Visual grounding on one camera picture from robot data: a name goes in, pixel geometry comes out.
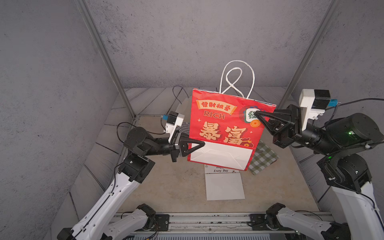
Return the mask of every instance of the concrete wall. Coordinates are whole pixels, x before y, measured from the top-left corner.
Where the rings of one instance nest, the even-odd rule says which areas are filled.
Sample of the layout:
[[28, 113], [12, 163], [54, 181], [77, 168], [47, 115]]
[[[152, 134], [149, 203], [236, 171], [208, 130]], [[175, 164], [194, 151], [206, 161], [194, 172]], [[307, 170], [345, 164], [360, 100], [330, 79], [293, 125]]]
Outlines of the concrete wall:
[[[87, 0], [125, 88], [218, 87], [231, 60], [253, 67], [256, 86], [286, 86], [329, 3]], [[251, 86], [251, 71], [240, 66], [237, 86]]]
[[117, 91], [73, 1], [2, 1], [0, 30], [0, 235], [42, 239]]
[[[317, 47], [293, 96], [301, 89], [329, 89], [332, 98], [346, 103], [362, 98], [384, 98], [384, 2], [346, 1]], [[364, 113], [384, 132], [384, 102], [363, 101], [339, 107], [335, 118]], [[329, 119], [320, 117], [317, 126]], [[384, 209], [384, 146], [359, 153], [368, 163], [378, 206]], [[307, 179], [323, 177], [319, 168]], [[325, 191], [326, 187], [313, 188]]]

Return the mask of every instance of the table surface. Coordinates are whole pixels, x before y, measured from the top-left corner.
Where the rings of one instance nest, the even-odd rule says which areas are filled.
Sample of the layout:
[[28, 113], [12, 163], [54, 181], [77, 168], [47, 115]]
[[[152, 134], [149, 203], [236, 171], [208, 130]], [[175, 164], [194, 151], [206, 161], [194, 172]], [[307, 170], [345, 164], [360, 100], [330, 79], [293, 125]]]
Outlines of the table surface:
[[[137, 124], [162, 132], [159, 117], [141, 116]], [[207, 201], [203, 164], [187, 162], [186, 157], [174, 163], [169, 156], [150, 156], [155, 166], [119, 212], [133, 211], [143, 203], [156, 212], [265, 212], [277, 202], [292, 210], [319, 211], [290, 149], [272, 144], [268, 131], [261, 139], [279, 159], [257, 175], [241, 171], [245, 199]]]

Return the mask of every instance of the black cable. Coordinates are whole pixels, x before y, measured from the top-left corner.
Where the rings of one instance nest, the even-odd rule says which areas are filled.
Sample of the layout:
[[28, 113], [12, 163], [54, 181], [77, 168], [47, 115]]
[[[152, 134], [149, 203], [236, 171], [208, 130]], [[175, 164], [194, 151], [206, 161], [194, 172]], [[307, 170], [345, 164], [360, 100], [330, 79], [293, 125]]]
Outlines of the black cable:
[[181, 104], [181, 101], [176, 97], [175, 92], [173, 91], [173, 89], [175, 89], [175, 87], [181, 87], [180, 92], [181, 92], [182, 90], [184, 90], [185, 94], [187, 95], [187, 98], [189, 98], [189, 96], [188, 96], [188, 94], [187, 94], [187, 91], [186, 91], [182, 86], [179, 86], [179, 85], [175, 85], [175, 86], [173, 86], [173, 88], [172, 88], [173, 96], [175, 96], [175, 98], [176, 98], [176, 99], [180, 102], [180, 104]]
[[343, 189], [347, 189], [347, 190], [349, 190], [349, 191], [352, 191], [352, 192], [355, 192], [355, 193], [357, 193], [357, 194], [363, 195], [364, 197], [366, 197], [366, 198], [368, 198], [369, 200], [371, 200], [371, 202], [372, 202], [372, 206], [373, 206], [373, 210], [375, 210], [375, 213], [376, 213], [376, 215], [377, 215], [377, 217], [378, 217], [378, 219], [379, 219], [379, 221], [380, 221], [381, 227], [383, 228], [383, 231], [384, 231], [384, 225], [383, 225], [383, 222], [381, 221], [380, 215], [379, 215], [379, 213], [377, 212], [376, 207], [375, 207], [375, 202], [372, 200], [372, 198], [368, 197], [368, 196], [365, 195], [365, 194], [362, 194], [361, 192], [357, 192], [357, 191], [355, 191], [355, 190], [352, 190], [352, 189], [349, 189], [349, 188], [347, 188], [347, 187], [344, 187], [343, 185], [339, 184], [339, 183], [336, 182], [336, 181], [334, 181], [334, 183], [336, 183], [337, 185], [341, 186]]
[[262, 222], [262, 223], [259, 223], [259, 224], [252, 224], [252, 222], [247, 222], [247, 225], [250, 226], [250, 227], [255, 227], [255, 226], [266, 224], [267, 222], [268, 221], [265, 221], [265, 222]]
[[[133, 125], [133, 124], [130, 123], [130, 122], [121, 122], [121, 123], [119, 123], [119, 124], [117, 125], [117, 127], [116, 127], [116, 134], [117, 134], [117, 136], [118, 136], [118, 139], [119, 139], [120, 142], [122, 142], [122, 143], [124, 143], [124, 141], [122, 141], [122, 140], [120, 139], [120, 137], [119, 137], [119, 126], [120, 126], [120, 124], [123, 124], [123, 123], [128, 123], [129, 125], [132, 125], [132, 126], [134, 126], [134, 127], [137, 127], [137, 126]], [[155, 132], [150, 132], [150, 131], [147, 131], [147, 132], [152, 133], [152, 134], [157, 134], [157, 135], [163, 135], [163, 134], [165, 134], [165, 132], [163, 132], [163, 133], [155, 133]]]
[[319, 200], [317, 201], [317, 203], [320, 203], [320, 201], [323, 199], [323, 197], [325, 196], [325, 194], [328, 192], [328, 190], [331, 188], [331, 186], [329, 186], [328, 188], [327, 188], [327, 190], [325, 190], [325, 193], [323, 193], [322, 195], [321, 195], [321, 197], [319, 198]]
[[[384, 141], [383, 141], [383, 142], [378, 142], [378, 143], [369, 144], [369, 145], [370, 145], [370, 146], [376, 146], [376, 145], [379, 145], [379, 144], [382, 144], [382, 143], [384, 143]], [[334, 152], [328, 154], [327, 156], [332, 156], [332, 155], [335, 154], [335, 153], [338, 153], [338, 152], [341, 152], [341, 151], [344, 151], [344, 150], [349, 150], [349, 149], [359, 148], [359, 147], [363, 147], [363, 145], [354, 146], [354, 147], [346, 147], [346, 148], [343, 148], [343, 149], [334, 151]]]
[[357, 102], [361, 102], [361, 101], [365, 101], [365, 100], [384, 101], [383, 98], [363, 98], [363, 99], [360, 99], [360, 100], [356, 100], [356, 101], [352, 101], [352, 102], [348, 102], [348, 103], [340, 104], [340, 106], [344, 106], [344, 105], [351, 104], [351, 103], [357, 103]]
[[327, 126], [331, 123], [331, 120], [332, 120], [333, 117], [335, 116], [338, 107], [339, 107], [339, 105], [336, 105], [335, 110], [333, 110], [332, 116], [331, 116], [330, 119], [324, 124], [324, 126], [320, 127], [320, 129], [321, 129], [321, 128], [325, 128], [325, 127], [327, 127]]
[[291, 145], [291, 147], [293, 147], [293, 148], [302, 148], [302, 147], [304, 147], [303, 145], [298, 145], [298, 146], [293, 146], [293, 145]]
[[[297, 210], [297, 211], [295, 211], [295, 212], [310, 212], [310, 211], [307, 211], [307, 210]], [[310, 213], [316, 215], [316, 216], [322, 221], [322, 219], [321, 219], [321, 217], [320, 217], [319, 215], [317, 215], [317, 214], [314, 213], [314, 212], [310, 212]]]
[[123, 212], [123, 213], [121, 214], [121, 216], [120, 216], [120, 219], [122, 219], [123, 214], [127, 214], [127, 213], [131, 213], [131, 212]]
[[[112, 188], [112, 195], [113, 195], [113, 190], [115, 189], [115, 186], [116, 186], [116, 168], [118, 166], [120, 166], [121, 164], [123, 164], [124, 162], [118, 164], [115, 166], [115, 168], [113, 169], [113, 175], [115, 176], [114, 178], [114, 182], [113, 182], [113, 188]], [[96, 213], [100, 210], [100, 208], [104, 205], [104, 203], [108, 200], [108, 198], [110, 197], [111, 195], [108, 195], [108, 197], [104, 200], [104, 202], [100, 205], [100, 207], [96, 210], [96, 212], [91, 216], [91, 218], [88, 220], [88, 222], [84, 225], [83, 229], [89, 224], [89, 222], [92, 220], [92, 218], [96, 215]], [[80, 233], [82, 232], [82, 229], [71, 239], [75, 239]]]
[[148, 239], [152, 239], [153, 237], [155, 237], [156, 234], [157, 234], [157, 236], [159, 235], [159, 227], [157, 225], [157, 222], [155, 222], [155, 227], [156, 227], [155, 233], [152, 234], [151, 236], [149, 236]]
[[165, 130], [166, 128], [163, 126], [163, 117], [160, 118], [160, 125]]
[[122, 240], [128, 240], [128, 239], [131, 239], [131, 238], [135, 238], [135, 235], [128, 235], [125, 238], [123, 238]]
[[316, 155], [316, 154], [312, 154], [312, 155], [310, 155], [309, 157], [306, 157], [306, 158], [304, 158], [303, 160], [299, 161], [299, 163], [305, 162], [305, 161], [307, 161], [308, 159], [310, 159], [311, 157], [313, 157], [313, 156], [315, 156], [315, 155]]

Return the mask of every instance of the paper bag handle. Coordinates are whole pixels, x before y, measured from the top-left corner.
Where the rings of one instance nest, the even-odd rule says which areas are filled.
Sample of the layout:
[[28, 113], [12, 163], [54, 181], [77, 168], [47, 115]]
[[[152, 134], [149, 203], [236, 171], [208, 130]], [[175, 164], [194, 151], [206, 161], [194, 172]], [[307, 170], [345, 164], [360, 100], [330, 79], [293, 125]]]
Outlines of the paper bag handle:
[[[229, 87], [227, 87], [223, 92], [221, 92], [221, 85], [222, 85], [222, 83], [223, 83], [224, 72], [225, 72], [225, 69], [226, 69], [226, 67], [228, 66], [228, 64], [230, 64], [231, 62], [241, 62], [241, 63], [245, 63], [245, 64], [251, 69], [251, 71], [252, 71], [252, 77], [253, 77], [253, 80], [252, 80], [252, 87], [251, 87], [251, 90], [249, 91], [249, 93], [248, 93], [248, 95], [247, 95], [247, 99], [248, 99], [248, 98], [249, 98], [249, 95], [251, 95], [253, 86], [255, 85], [255, 72], [253, 71], [252, 67], [249, 66], [248, 63], [246, 63], [246, 62], [244, 62], [244, 61], [242, 61], [242, 60], [233, 60], [233, 61], [230, 61], [230, 62], [227, 63], [227, 65], [224, 67], [223, 73], [221, 74], [220, 91], [219, 91], [219, 93], [225, 93], [228, 89], [233, 88], [234, 90], [238, 91], [238, 92], [241, 94], [241, 96], [242, 96], [243, 98], [245, 98], [245, 97], [244, 97], [244, 94], [243, 94], [239, 89], [237, 89], [237, 88], [235, 87], [235, 85], [234, 85], [235, 83], [237, 83], [237, 81], [240, 79], [241, 75], [243, 74], [243, 70], [242, 70], [241, 68], [239, 68], [239, 67], [232, 68], [231, 70], [229, 70], [229, 71], [227, 72], [227, 75], [225, 76], [225, 80], [226, 80], [227, 83], [229, 84]], [[231, 82], [229, 82], [229, 80], [228, 80], [228, 74], [229, 74], [232, 70], [236, 70], [236, 69], [239, 69], [239, 70], [240, 70], [240, 75], [239, 75], [239, 77], [238, 77], [233, 83], [231, 83]]]

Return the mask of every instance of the wire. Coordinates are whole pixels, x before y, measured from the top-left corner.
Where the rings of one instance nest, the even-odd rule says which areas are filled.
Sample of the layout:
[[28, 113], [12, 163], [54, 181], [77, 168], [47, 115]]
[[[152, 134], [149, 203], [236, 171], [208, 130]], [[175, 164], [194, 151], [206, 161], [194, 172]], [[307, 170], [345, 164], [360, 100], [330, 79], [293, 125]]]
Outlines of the wire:
[[131, 239], [131, 238], [135, 238], [135, 235], [128, 235], [125, 238], [123, 238], [122, 240], [128, 240], [128, 239]]
[[265, 221], [265, 222], [262, 222], [262, 223], [259, 223], [259, 224], [250, 224], [252, 222], [247, 222], [247, 225], [250, 226], [250, 227], [255, 227], [255, 226], [259, 226], [259, 225], [263, 225], [263, 224], [266, 224], [268, 221]]
[[[255, 85], [255, 72], [253, 71], [252, 67], [251, 67], [248, 63], [246, 63], [246, 62], [244, 62], [244, 61], [242, 61], [242, 60], [232, 60], [232, 61], [230, 61], [229, 63], [227, 63], [227, 65], [224, 67], [224, 69], [223, 69], [223, 73], [221, 74], [221, 79], [220, 79], [220, 91], [219, 91], [219, 93], [224, 94], [228, 89], [230, 89], [230, 88], [232, 87], [234, 90], [236, 90], [237, 92], [239, 92], [239, 93], [241, 94], [241, 96], [244, 98], [244, 94], [243, 94], [239, 89], [237, 89], [237, 88], [235, 87], [235, 85], [234, 85], [235, 83], [237, 83], [237, 81], [240, 79], [240, 77], [241, 77], [241, 75], [242, 75], [242, 73], [243, 73], [243, 70], [242, 70], [241, 68], [238, 68], [238, 67], [232, 68], [231, 70], [229, 70], [229, 71], [227, 72], [227, 75], [225, 76], [225, 80], [226, 80], [226, 82], [229, 84], [229, 87], [227, 87], [224, 91], [221, 91], [221, 86], [222, 86], [222, 84], [223, 84], [223, 76], [224, 76], [225, 69], [227, 68], [228, 64], [230, 64], [230, 63], [232, 63], [232, 62], [241, 62], [241, 63], [245, 63], [245, 65], [247, 65], [247, 66], [251, 69], [251, 71], [252, 71], [252, 77], [253, 77], [253, 80], [252, 80], [252, 87], [251, 87], [251, 90], [249, 91], [249, 93], [248, 93], [248, 95], [247, 95], [247, 99], [248, 99], [248, 98], [249, 98], [249, 95], [251, 95], [253, 86]], [[236, 69], [239, 69], [239, 70], [240, 70], [240, 76], [239, 76], [233, 83], [231, 83], [231, 82], [228, 80], [228, 74], [229, 74], [231, 71], [236, 70]]]
[[339, 184], [339, 183], [336, 182], [336, 181], [334, 181], [334, 183], [336, 183], [337, 185], [341, 186], [343, 189], [347, 189], [347, 190], [349, 190], [349, 191], [352, 191], [352, 192], [355, 192], [355, 193], [357, 193], [357, 194], [363, 195], [364, 197], [366, 197], [366, 198], [368, 198], [369, 200], [371, 200], [371, 202], [372, 202], [372, 206], [373, 206], [373, 210], [375, 210], [375, 213], [376, 213], [376, 215], [377, 215], [377, 217], [378, 217], [378, 219], [379, 219], [379, 221], [380, 221], [381, 227], [383, 228], [383, 231], [384, 231], [384, 225], [383, 225], [383, 222], [381, 221], [380, 215], [379, 215], [379, 213], [377, 212], [376, 207], [375, 207], [375, 202], [374, 202], [374, 200], [372, 200], [372, 198], [368, 197], [368, 196], [365, 195], [365, 194], [362, 194], [361, 192], [357, 192], [357, 191], [355, 191], [355, 190], [352, 190], [352, 189], [349, 189], [349, 188], [347, 188], [347, 187], [344, 187], [343, 185]]
[[179, 86], [179, 85], [175, 85], [175, 86], [173, 86], [173, 88], [172, 88], [173, 96], [175, 96], [175, 98], [176, 98], [176, 99], [180, 102], [180, 104], [181, 104], [181, 101], [176, 97], [175, 92], [173, 91], [173, 89], [174, 89], [175, 87], [181, 87], [181, 90], [180, 90], [179, 94], [177, 95], [177, 97], [180, 95], [181, 91], [184, 90], [185, 94], [187, 95], [187, 98], [189, 98], [188, 93], [187, 93], [187, 91], [186, 91], [182, 86]]
[[302, 147], [304, 147], [303, 145], [298, 145], [298, 146], [293, 146], [293, 145], [291, 145], [291, 147], [293, 147], [293, 148], [302, 148]]
[[120, 219], [122, 219], [123, 214], [127, 214], [127, 213], [131, 213], [131, 212], [123, 212], [123, 213], [121, 214], [121, 216], [120, 216]]
[[[112, 188], [112, 191], [111, 191], [112, 195], [113, 195], [113, 190], [115, 189], [115, 186], [116, 186], [116, 168], [118, 166], [120, 166], [121, 164], [123, 164], [123, 163], [124, 162], [116, 165], [115, 168], [113, 169], [113, 175], [115, 176], [115, 178], [114, 178], [114, 182], [113, 182], [113, 188]], [[89, 224], [89, 222], [92, 220], [92, 218], [96, 215], [96, 213], [100, 210], [100, 208], [104, 205], [104, 203], [108, 200], [108, 198], [110, 196], [111, 195], [108, 195], [108, 197], [104, 200], [104, 202], [100, 205], [100, 207], [96, 210], [96, 212], [91, 216], [91, 218], [88, 220], [88, 222], [84, 225], [84, 227], [71, 240], [75, 239], [82, 232], [82, 230], [85, 229], [85, 227]]]
[[[369, 144], [369, 146], [376, 146], [376, 145], [379, 145], [379, 144], [382, 144], [382, 143], [384, 143], [384, 141], [383, 142], [377, 142], [377, 143]], [[346, 148], [334, 151], [334, 152], [328, 154], [327, 156], [331, 156], [331, 155], [333, 155], [335, 153], [338, 153], [338, 152], [341, 152], [341, 151], [344, 151], [344, 150], [349, 150], [349, 149], [354, 149], [354, 148], [359, 148], [359, 147], [363, 147], [363, 145], [354, 146], [354, 147], [346, 147]]]
[[163, 116], [161, 116], [161, 118], [160, 118], [160, 125], [161, 125], [161, 127], [165, 130], [166, 128], [163, 126]]
[[320, 129], [321, 129], [321, 128], [325, 128], [325, 127], [327, 127], [327, 126], [331, 123], [331, 120], [332, 120], [333, 117], [335, 116], [338, 107], [339, 107], [339, 105], [336, 105], [335, 110], [333, 110], [332, 116], [331, 116], [330, 119], [324, 124], [324, 126], [320, 127]]
[[[307, 211], [307, 210], [297, 210], [297, 211], [295, 211], [295, 212], [310, 212], [310, 211]], [[317, 214], [314, 213], [314, 212], [310, 212], [310, 213], [316, 215], [316, 216], [322, 221], [322, 219], [321, 219], [321, 217], [320, 217], [319, 215], [317, 215]]]
[[328, 188], [327, 188], [327, 190], [325, 190], [325, 193], [323, 193], [322, 195], [321, 195], [321, 197], [319, 198], [319, 200], [317, 201], [317, 203], [320, 203], [320, 201], [323, 199], [323, 197], [325, 196], [325, 194], [328, 192], [328, 190], [331, 188], [331, 186], [329, 186]]
[[306, 157], [306, 158], [304, 158], [303, 160], [299, 161], [299, 163], [305, 162], [305, 161], [307, 161], [308, 159], [310, 159], [311, 157], [313, 157], [313, 156], [315, 156], [315, 155], [316, 155], [316, 154], [312, 154], [312, 155], [310, 155], [309, 157]]
[[363, 98], [363, 99], [360, 99], [360, 100], [356, 100], [356, 101], [340, 104], [340, 106], [344, 106], [344, 105], [351, 104], [351, 103], [357, 103], [357, 102], [361, 102], [361, 101], [365, 101], [365, 100], [384, 101], [383, 98]]
[[[128, 123], [129, 125], [132, 125], [132, 126], [134, 126], [134, 127], [137, 127], [137, 126], [133, 125], [133, 124], [130, 123], [130, 122], [121, 122], [121, 123], [119, 123], [119, 124], [117, 125], [117, 127], [116, 127], [116, 135], [118, 136], [118, 139], [119, 139], [120, 142], [122, 142], [122, 143], [124, 143], [124, 141], [122, 141], [122, 140], [120, 139], [120, 137], [119, 137], [119, 126], [120, 126], [120, 124], [123, 124], [123, 123]], [[163, 134], [165, 134], [165, 132], [163, 132], [163, 133], [155, 133], [155, 132], [150, 132], [150, 131], [147, 131], [147, 132], [152, 133], [152, 134], [157, 134], [157, 135], [163, 135]]]
[[159, 227], [157, 225], [157, 222], [155, 223], [155, 227], [156, 227], [156, 232], [154, 234], [152, 234], [151, 236], [149, 236], [148, 239], [152, 239], [157, 234], [156, 237], [155, 237], [155, 239], [156, 239], [157, 236], [159, 235]]

